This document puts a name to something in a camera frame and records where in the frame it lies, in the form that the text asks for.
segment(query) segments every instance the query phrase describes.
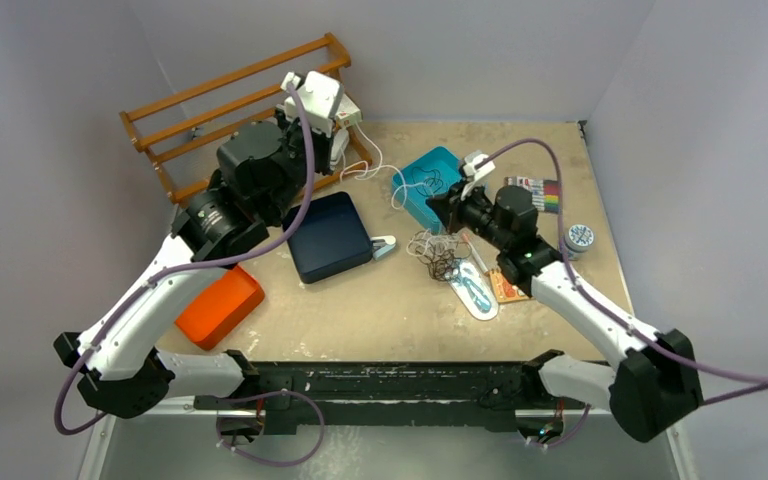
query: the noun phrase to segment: beige table surface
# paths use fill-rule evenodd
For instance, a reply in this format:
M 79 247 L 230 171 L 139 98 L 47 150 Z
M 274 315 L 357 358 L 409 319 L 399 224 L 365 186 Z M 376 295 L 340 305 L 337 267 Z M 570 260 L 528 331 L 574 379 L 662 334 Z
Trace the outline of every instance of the beige table surface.
M 596 236 L 576 269 L 623 308 L 629 307 L 613 239 L 602 208 L 590 160 L 574 123 L 364 123 L 384 152 L 386 163 L 404 166 L 443 145 L 456 156 L 475 150 L 492 153 L 514 140 L 537 137 L 555 149 L 564 175 L 565 220 L 584 223 Z M 370 149 L 373 158 L 377 156 Z M 356 160 L 355 154 L 349 161 Z M 451 287 L 429 278 L 425 266 L 407 255 L 405 244 L 421 226 L 406 211 L 390 207 L 392 170 L 368 181 L 347 179 L 316 196 L 348 192 L 370 236 L 394 235 L 397 252 L 380 261 L 313 285 L 303 285 L 286 245 L 243 264 L 263 286 L 266 300 L 214 351 L 237 349 L 252 360 L 478 361 L 529 360 L 548 349 L 580 359 L 599 359 L 597 350 L 557 314 L 535 301 L 501 306 L 493 320 L 467 312 Z M 489 191 L 507 175 L 554 178 L 551 160 L 536 145 L 520 146 L 496 160 Z M 540 233 L 557 239 L 556 217 L 541 214 Z M 272 238 L 278 234 L 275 229 Z M 483 240 L 475 245 L 495 266 L 496 252 Z M 177 328 L 158 347 L 203 353 Z

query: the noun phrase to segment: wooden rack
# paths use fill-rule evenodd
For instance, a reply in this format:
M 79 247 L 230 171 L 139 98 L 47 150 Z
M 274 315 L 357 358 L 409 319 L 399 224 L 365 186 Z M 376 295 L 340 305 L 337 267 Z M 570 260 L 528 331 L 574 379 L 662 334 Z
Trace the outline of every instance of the wooden rack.
M 192 138 L 188 142 L 170 148 L 164 152 L 157 153 L 152 147 L 157 143 L 172 138 L 176 135 L 190 132 L 195 127 L 203 125 L 213 119 L 227 115 L 228 113 L 239 110 L 247 105 L 251 105 L 265 98 L 277 95 L 281 93 L 281 87 L 279 84 L 266 87 L 257 92 L 250 93 L 244 97 L 238 98 L 233 102 L 214 108 L 207 112 L 200 113 L 192 118 L 184 120 L 183 122 L 163 128 L 160 131 L 149 135 L 141 135 L 134 125 L 134 122 L 140 120 L 141 118 L 154 115 L 157 112 L 166 110 L 167 108 L 173 107 L 187 100 L 191 100 L 200 95 L 212 92 L 217 88 L 224 87 L 228 84 L 234 83 L 258 72 L 262 72 L 282 63 L 286 63 L 294 58 L 309 54 L 321 48 L 328 49 L 329 57 L 331 60 L 324 65 L 320 65 L 316 68 L 316 70 L 342 83 L 342 78 L 340 77 L 340 69 L 350 66 L 352 64 L 352 60 L 349 56 L 348 50 L 346 50 L 343 44 L 337 40 L 337 37 L 331 33 L 326 33 L 322 38 L 314 40 L 310 43 L 306 43 L 292 50 L 288 50 L 273 57 L 267 58 L 266 60 L 262 60 L 247 67 L 243 67 L 237 71 L 227 73 L 221 77 L 214 78 L 213 80 L 202 83 L 201 85 L 188 88 L 152 104 L 131 110 L 130 112 L 119 113 L 119 117 L 122 119 L 122 124 L 125 126 L 125 131 L 128 133 L 128 136 L 131 139 L 131 143 L 134 145 L 134 148 L 136 148 L 138 152 L 145 153 L 148 157 L 151 165 L 154 167 L 155 173 L 157 173 L 157 177 L 160 179 L 160 183 L 163 185 L 163 189 L 166 190 L 166 196 L 169 198 L 169 201 L 175 204 L 186 202 L 187 199 L 207 188 L 207 179 L 203 179 L 191 185 L 179 188 L 177 185 L 175 185 L 175 182 L 172 180 L 169 172 L 164 167 L 166 162 L 198 147 L 207 145 L 210 142 L 231 135 L 240 127 L 240 125 L 243 125 L 244 123 L 265 120 L 272 116 L 274 109 L 270 108 L 264 110 L 260 113 L 256 113 L 250 117 L 244 118 L 238 122 L 234 122 L 203 136 Z M 372 159 L 369 155 L 369 152 L 357 138 L 355 132 L 351 130 L 349 131 L 349 145 L 355 149 L 363 162 L 365 162 L 367 165 L 372 164 Z M 361 168 L 364 168 L 363 164 L 357 165 L 349 170 L 358 170 Z M 337 172 L 334 175 L 320 179 L 316 182 L 315 187 L 318 189 L 326 185 L 330 185 L 340 178 L 339 174 L 340 172 Z

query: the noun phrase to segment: orange case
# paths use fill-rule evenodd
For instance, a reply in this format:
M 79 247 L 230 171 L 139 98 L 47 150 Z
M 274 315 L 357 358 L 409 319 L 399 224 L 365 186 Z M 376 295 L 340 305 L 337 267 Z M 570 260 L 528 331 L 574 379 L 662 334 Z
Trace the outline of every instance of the orange case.
M 238 265 L 201 292 L 175 324 L 202 350 L 212 350 L 264 297 L 257 280 Z

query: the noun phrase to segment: dark blue box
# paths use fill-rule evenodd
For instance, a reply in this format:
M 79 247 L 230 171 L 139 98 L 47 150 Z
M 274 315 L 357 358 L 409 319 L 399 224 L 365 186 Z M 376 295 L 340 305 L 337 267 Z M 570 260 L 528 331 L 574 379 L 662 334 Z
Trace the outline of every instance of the dark blue box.
M 290 210 L 284 218 L 284 230 L 298 212 L 299 207 Z M 312 201 L 287 244 L 299 278 L 308 284 L 372 260 L 372 241 L 346 192 Z

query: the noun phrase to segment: white wall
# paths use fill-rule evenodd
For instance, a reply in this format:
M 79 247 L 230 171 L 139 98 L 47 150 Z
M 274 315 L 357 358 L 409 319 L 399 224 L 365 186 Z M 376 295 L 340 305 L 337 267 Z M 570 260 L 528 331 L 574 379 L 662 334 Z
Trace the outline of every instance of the white wall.
M 51 342 L 163 236 L 168 202 L 117 113 L 169 92 L 124 0 L 0 1 L 0 478 L 77 475 L 88 436 L 54 430 Z M 92 412 L 73 400 L 77 425 Z
M 656 2 L 588 127 L 637 312 L 768 373 L 768 2 Z M 768 392 L 688 425 L 705 478 L 768 478 Z
M 586 118 L 653 2 L 132 0 L 176 89 L 332 31 L 352 55 L 344 79 L 368 118 L 443 120 Z

